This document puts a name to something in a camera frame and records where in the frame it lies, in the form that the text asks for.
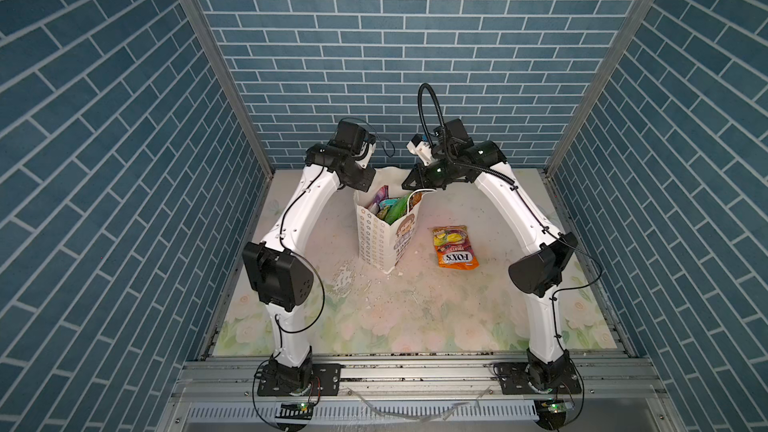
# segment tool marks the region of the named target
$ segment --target fox's snack bag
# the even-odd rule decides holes
[[[435,227],[432,235],[440,267],[472,270],[479,265],[466,226]]]

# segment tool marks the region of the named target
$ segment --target vent grille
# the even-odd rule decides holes
[[[415,416],[428,416],[444,414],[450,410],[454,400],[371,400],[370,403],[382,412],[394,414],[407,414]],[[283,416],[294,415],[286,410],[280,410],[281,402],[269,402],[256,404],[259,413],[270,422],[274,422],[276,413]],[[494,421],[494,420],[537,420],[532,400],[523,399],[499,399],[499,400],[472,400],[464,405],[456,407],[446,421]],[[221,402],[198,402],[193,404],[187,416],[188,423],[257,423],[261,419],[256,415],[252,404],[236,403],[226,404]],[[280,419],[284,424],[305,424],[302,419]],[[327,400],[315,408],[312,424],[393,424],[413,422],[413,420],[381,416],[373,412],[362,402],[350,402],[348,400]]]

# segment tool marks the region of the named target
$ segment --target blue brick wallpaper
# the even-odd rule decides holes
[[[389,163],[413,163],[421,82],[476,140],[495,140],[515,166],[543,166],[631,1],[200,3],[277,166],[301,167],[345,114],[394,140]]]
[[[691,430],[768,397],[768,0],[656,0],[555,181]]]
[[[0,430],[145,430],[264,174],[177,0],[0,0]]]

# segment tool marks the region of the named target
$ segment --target floral tablecloth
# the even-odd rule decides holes
[[[544,214],[558,223],[536,171],[515,172]],[[279,217],[298,178],[298,171],[278,171],[255,242]],[[305,254],[326,286],[325,311],[309,331],[314,354],[528,347],[530,331],[523,293],[506,272],[523,252],[490,201],[471,184],[454,184],[447,191],[425,196],[421,209],[406,253],[395,270],[384,274],[358,258],[351,191],[342,190],[331,198]],[[437,266],[429,228],[447,225],[468,226],[480,261],[475,270]],[[573,256],[564,270],[562,287],[585,282],[581,265]],[[616,347],[590,290],[566,291],[558,297],[567,348]],[[315,283],[306,302],[307,323],[317,316],[320,303],[320,285]],[[241,270],[214,355],[267,355],[273,349],[266,309]]]

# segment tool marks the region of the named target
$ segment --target metal rail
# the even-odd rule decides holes
[[[262,186],[261,197],[259,197],[259,201],[254,207],[254,212],[248,220],[248,226],[246,227],[245,234],[243,234],[243,238],[240,240],[239,247],[237,248],[238,253],[235,265],[232,267],[226,278],[226,283],[221,289],[221,295],[219,296],[219,300],[216,303],[216,309],[214,309],[213,315],[210,316],[210,322],[208,323],[208,328],[205,333],[205,339],[200,345],[200,350],[198,350],[197,353],[197,357],[199,357],[200,360],[205,360],[208,357],[208,354],[214,350],[214,345],[216,344],[216,340],[219,337],[220,326],[224,323],[226,311],[230,307],[230,301],[232,300],[232,295],[235,292],[238,272],[243,267],[243,255],[240,254],[240,251],[243,250],[245,244],[254,238],[256,225],[259,223],[259,216],[261,216],[261,211],[264,209],[266,194],[269,192],[270,186],[272,186],[272,178],[267,177],[264,180],[264,185]]]
[[[250,386],[261,358],[187,362],[171,395],[172,403],[250,401]],[[340,396],[359,400],[353,390],[370,400],[473,400],[504,398],[492,372],[501,361],[525,361],[524,354],[370,358],[318,357],[316,363],[341,363]],[[592,358],[574,354],[589,398],[666,398],[656,370],[646,358]],[[542,399],[523,391],[509,398]],[[274,400],[274,398],[255,398]]]

